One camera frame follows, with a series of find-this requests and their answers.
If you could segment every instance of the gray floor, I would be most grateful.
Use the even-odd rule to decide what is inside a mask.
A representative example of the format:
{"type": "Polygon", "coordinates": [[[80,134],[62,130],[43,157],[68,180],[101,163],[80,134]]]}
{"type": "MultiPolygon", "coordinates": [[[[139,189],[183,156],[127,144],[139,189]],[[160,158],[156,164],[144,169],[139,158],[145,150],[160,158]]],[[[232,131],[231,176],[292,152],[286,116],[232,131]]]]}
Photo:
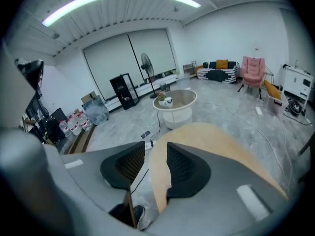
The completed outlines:
{"type": "MultiPolygon", "coordinates": [[[[314,126],[304,126],[281,115],[280,120],[283,123],[284,135],[279,118],[263,109],[264,101],[257,97],[258,91],[244,87],[239,93],[237,92],[240,82],[225,84],[198,79],[182,79],[173,84],[171,89],[185,89],[187,87],[190,87],[198,95],[198,99],[192,107],[193,122],[214,124],[233,136],[252,153],[263,168],[289,194],[288,179],[291,167],[285,151],[286,140],[286,150],[293,166],[290,184],[290,194],[292,195],[297,187],[297,179],[310,166],[309,150],[301,157],[297,156],[297,152],[314,132],[314,126]],[[256,114],[255,106],[261,106],[263,116],[256,114]],[[277,164],[271,147],[284,173],[277,164]]],[[[265,99],[265,90],[262,91],[262,96],[265,99]]],[[[162,122],[162,113],[159,113],[158,116],[162,122]]],[[[307,118],[315,123],[315,112],[309,105],[307,106],[307,118]]],[[[307,123],[303,117],[299,117],[299,120],[307,123]]],[[[142,98],[138,105],[133,108],[126,111],[123,109],[115,111],[107,122],[97,126],[87,151],[143,141],[144,139],[141,139],[140,135],[147,130],[151,134],[158,132],[157,110],[153,108],[152,99],[148,96],[142,98]]],[[[160,134],[169,131],[165,124],[162,124],[160,134]]],[[[159,134],[155,135],[153,140],[158,138],[159,134]]]]}

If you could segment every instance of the pink armchair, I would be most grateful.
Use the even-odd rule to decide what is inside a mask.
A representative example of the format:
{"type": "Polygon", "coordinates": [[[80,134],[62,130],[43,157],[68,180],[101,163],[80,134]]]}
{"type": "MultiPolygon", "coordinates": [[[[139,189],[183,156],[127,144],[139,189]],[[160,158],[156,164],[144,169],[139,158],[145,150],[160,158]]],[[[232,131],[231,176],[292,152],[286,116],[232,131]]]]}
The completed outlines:
{"type": "Polygon", "coordinates": [[[238,92],[244,85],[258,88],[261,99],[261,85],[265,76],[265,59],[256,59],[243,56],[243,62],[240,69],[240,76],[243,82],[238,92]]]}

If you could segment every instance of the ceiling panel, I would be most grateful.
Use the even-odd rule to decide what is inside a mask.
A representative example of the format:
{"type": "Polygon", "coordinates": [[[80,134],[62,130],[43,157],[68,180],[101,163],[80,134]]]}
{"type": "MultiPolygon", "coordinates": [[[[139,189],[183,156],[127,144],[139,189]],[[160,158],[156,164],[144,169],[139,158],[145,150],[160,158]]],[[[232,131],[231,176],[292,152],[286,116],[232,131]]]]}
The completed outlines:
{"type": "Polygon", "coordinates": [[[150,19],[189,22],[203,12],[254,0],[194,0],[201,4],[199,9],[173,0],[99,0],[72,11],[50,27],[41,24],[47,16],[71,1],[25,0],[8,31],[7,40],[23,42],[24,48],[32,46],[34,51],[53,57],[78,39],[108,26],[150,19]],[[57,39],[52,38],[55,33],[60,35],[57,39]]]}

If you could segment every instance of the standing fan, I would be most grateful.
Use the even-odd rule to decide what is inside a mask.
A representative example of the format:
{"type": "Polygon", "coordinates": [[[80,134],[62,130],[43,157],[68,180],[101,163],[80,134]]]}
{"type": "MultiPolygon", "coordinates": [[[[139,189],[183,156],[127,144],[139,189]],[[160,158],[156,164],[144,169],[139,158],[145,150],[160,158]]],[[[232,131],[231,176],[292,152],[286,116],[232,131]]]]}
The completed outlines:
{"type": "Polygon", "coordinates": [[[141,68],[147,72],[153,90],[153,94],[150,95],[150,98],[151,99],[157,98],[158,95],[154,91],[151,81],[151,77],[154,76],[154,70],[148,55],[146,55],[145,53],[141,54],[141,62],[142,62],[141,68]]]}

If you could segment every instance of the white round table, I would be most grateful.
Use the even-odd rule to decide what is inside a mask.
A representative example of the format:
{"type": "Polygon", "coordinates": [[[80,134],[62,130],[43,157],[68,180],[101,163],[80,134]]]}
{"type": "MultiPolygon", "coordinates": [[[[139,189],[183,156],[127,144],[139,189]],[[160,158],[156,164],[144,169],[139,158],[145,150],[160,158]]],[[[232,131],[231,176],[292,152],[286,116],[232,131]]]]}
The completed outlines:
{"type": "Polygon", "coordinates": [[[178,128],[192,122],[192,110],[190,106],[196,101],[197,94],[192,90],[173,90],[165,93],[166,97],[172,97],[173,106],[168,108],[161,106],[158,98],[153,101],[157,110],[163,111],[165,125],[170,129],[178,128]]]}

